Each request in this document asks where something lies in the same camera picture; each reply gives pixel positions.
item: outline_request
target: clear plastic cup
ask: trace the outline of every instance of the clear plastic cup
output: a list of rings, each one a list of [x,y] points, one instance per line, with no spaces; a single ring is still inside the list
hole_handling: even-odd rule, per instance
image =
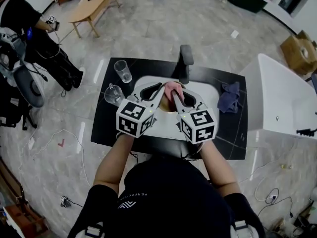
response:
[[[109,87],[105,90],[105,100],[119,107],[123,99],[125,99],[125,97],[121,88],[117,85],[109,84]]]
[[[114,70],[124,83],[130,83],[132,75],[125,60],[119,60],[114,64]]]

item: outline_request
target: black table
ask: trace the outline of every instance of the black table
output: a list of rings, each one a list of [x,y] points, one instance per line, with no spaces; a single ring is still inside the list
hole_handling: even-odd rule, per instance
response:
[[[132,81],[125,84],[113,69],[115,62],[125,60],[132,74]],[[98,99],[91,141],[97,144],[113,146],[117,134],[115,124],[116,106],[109,104],[104,99],[104,92],[109,84],[118,85],[124,96],[129,96],[136,81],[146,75],[171,78],[176,63],[160,60],[132,59],[132,58],[111,58],[101,92]],[[238,113],[219,113],[219,128],[214,144],[227,160],[244,160],[247,146],[248,129],[248,104],[246,82],[243,76],[199,66],[190,66],[191,81],[207,83],[215,87],[222,94],[222,84],[240,82],[239,103],[242,105]],[[132,151],[151,154],[170,154],[185,157],[194,152],[193,148],[186,141],[141,136],[134,140]]]

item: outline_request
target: black and white marker cube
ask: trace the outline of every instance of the black and white marker cube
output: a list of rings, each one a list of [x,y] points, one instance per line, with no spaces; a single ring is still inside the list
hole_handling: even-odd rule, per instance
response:
[[[214,139],[217,121],[212,109],[199,110],[192,113],[177,115],[181,131],[193,144]]]
[[[50,15],[46,22],[49,22],[50,24],[53,24],[56,21],[56,18],[53,15]]]
[[[152,126],[154,113],[154,109],[123,99],[116,112],[116,128],[138,138]]]

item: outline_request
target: red mark on floor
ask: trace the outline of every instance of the red mark on floor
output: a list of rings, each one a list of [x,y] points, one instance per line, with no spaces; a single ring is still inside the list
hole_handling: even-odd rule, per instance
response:
[[[65,141],[65,139],[63,139],[63,141],[62,141],[62,143],[60,144],[60,143],[58,143],[58,145],[59,146],[61,146],[61,147],[63,147],[64,146],[64,141]]]

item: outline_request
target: person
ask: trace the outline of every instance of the person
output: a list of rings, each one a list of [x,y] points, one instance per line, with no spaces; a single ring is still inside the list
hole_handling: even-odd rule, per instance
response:
[[[84,69],[78,70],[69,61],[67,54],[49,37],[52,27],[41,20],[42,15],[26,0],[0,0],[0,14],[0,27],[20,35],[31,29],[32,37],[26,40],[26,62],[36,62],[45,68],[66,91],[80,86]]]
[[[91,233],[98,234],[91,237],[195,234],[234,238],[231,226],[237,221],[256,230],[258,236],[252,237],[265,237],[232,168],[212,141],[205,142],[200,151],[211,184],[186,160],[152,156],[127,174],[125,190],[118,197],[133,141],[129,135],[120,135],[102,160],[69,238],[90,237]]]

